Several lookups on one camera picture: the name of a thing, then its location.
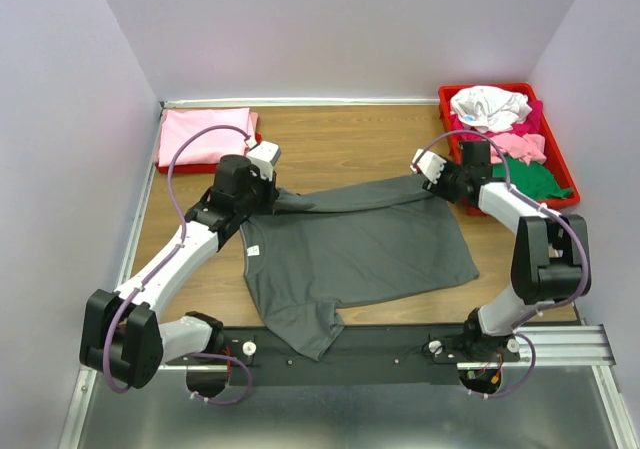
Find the grey t shirt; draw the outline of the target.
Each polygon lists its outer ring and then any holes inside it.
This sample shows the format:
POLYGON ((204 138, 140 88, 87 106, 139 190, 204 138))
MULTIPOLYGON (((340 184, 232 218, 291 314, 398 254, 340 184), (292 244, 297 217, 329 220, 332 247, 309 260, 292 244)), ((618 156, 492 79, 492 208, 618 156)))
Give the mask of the grey t shirt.
POLYGON ((318 361, 344 328, 338 309, 475 280, 479 271, 448 204, 420 175, 296 194, 240 229, 244 279, 266 325, 318 361))

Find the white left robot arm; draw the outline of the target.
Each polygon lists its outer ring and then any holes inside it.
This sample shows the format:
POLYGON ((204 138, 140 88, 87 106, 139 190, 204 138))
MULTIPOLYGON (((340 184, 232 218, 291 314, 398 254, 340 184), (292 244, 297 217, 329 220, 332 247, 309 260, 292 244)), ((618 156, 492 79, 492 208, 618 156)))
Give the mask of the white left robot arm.
POLYGON ((220 356, 224 336, 217 319, 198 312, 169 323, 159 319, 177 291, 251 215, 272 208, 278 158, 274 145, 223 157, 212 186, 178 213, 177 232, 154 258, 114 291, 89 297, 79 358, 101 372, 114 392, 144 387, 162 364, 179 357, 209 364, 220 356))

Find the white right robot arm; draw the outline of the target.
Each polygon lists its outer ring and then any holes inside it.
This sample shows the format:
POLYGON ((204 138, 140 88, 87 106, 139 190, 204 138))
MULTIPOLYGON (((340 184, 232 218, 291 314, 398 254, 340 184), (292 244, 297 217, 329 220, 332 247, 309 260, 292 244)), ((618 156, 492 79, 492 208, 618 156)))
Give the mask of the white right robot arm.
POLYGON ((465 143, 459 163, 430 148, 417 151, 411 162, 412 170, 424 177, 425 190, 448 202, 466 200, 515 236, 508 286, 473 310, 459 334, 432 337, 427 347, 435 357, 483 361, 507 347, 525 322, 572 304, 590 288, 585 220, 526 196, 509 173, 494 176, 491 144, 465 143))

